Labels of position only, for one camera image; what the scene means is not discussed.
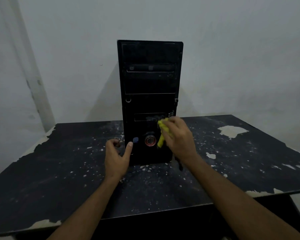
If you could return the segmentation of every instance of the gray wall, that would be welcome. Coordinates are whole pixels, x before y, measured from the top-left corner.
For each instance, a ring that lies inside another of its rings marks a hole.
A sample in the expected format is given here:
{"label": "gray wall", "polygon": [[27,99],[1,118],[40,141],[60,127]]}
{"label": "gray wall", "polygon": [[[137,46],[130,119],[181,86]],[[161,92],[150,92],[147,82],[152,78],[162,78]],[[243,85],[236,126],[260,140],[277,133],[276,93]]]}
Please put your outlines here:
{"label": "gray wall", "polygon": [[183,41],[179,116],[300,150],[300,0],[19,0],[57,123],[122,118],[117,39]]}
{"label": "gray wall", "polygon": [[0,11],[0,172],[44,135]]}

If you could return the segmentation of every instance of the computer tower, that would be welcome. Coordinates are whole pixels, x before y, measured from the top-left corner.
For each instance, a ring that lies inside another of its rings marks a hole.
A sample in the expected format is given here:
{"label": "computer tower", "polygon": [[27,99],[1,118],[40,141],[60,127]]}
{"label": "computer tower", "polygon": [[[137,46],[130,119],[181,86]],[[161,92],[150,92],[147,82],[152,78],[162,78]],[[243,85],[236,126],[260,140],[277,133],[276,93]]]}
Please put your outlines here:
{"label": "computer tower", "polygon": [[133,141],[130,165],[169,162],[159,119],[176,115],[183,42],[118,40],[125,145]]}

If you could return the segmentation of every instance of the yellow cloth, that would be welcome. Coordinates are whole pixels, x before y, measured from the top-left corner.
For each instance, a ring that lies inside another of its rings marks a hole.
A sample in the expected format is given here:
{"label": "yellow cloth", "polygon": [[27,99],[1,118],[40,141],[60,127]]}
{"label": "yellow cloth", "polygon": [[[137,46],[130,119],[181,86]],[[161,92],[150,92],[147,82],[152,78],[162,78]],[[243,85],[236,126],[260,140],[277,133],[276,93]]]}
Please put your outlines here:
{"label": "yellow cloth", "polygon": [[[158,121],[159,127],[160,127],[162,130],[168,132],[168,134],[172,137],[172,133],[170,132],[169,128],[168,128],[166,125],[164,125],[164,124],[162,123],[163,120],[167,121],[168,118],[159,120],[159,121]],[[158,146],[159,148],[161,148],[163,145],[164,145],[164,136],[162,135],[162,132],[161,132],[161,135],[160,135],[160,138],[159,138],[159,141],[158,141],[157,146]]]}

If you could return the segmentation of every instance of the table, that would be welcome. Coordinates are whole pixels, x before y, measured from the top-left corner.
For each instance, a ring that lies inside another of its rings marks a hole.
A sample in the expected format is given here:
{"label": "table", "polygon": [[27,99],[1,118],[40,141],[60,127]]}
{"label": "table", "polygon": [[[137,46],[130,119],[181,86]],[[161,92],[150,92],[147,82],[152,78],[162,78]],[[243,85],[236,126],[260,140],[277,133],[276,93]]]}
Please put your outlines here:
{"label": "table", "polygon": [[[300,153],[232,115],[185,117],[197,152],[252,197],[300,192]],[[57,124],[0,174],[0,235],[58,226],[100,185],[122,121]],[[131,166],[103,219],[212,204],[178,163]]]}

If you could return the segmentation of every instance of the person's left arm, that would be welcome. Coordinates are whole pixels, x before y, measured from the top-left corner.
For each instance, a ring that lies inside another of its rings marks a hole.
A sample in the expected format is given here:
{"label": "person's left arm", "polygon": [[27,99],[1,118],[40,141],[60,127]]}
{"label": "person's left arm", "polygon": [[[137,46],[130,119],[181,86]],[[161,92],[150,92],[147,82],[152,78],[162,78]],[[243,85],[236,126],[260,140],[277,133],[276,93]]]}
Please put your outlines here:
{"label": "person's left arm", "polygon": [[115,147],[119,140],[111,139],[106,143],[105,177],[99,188],[54,231],[48,240],[88,240],[91,239],[108,201],[121,178],[127,172],[133,143],[129,142],[121,157]]}

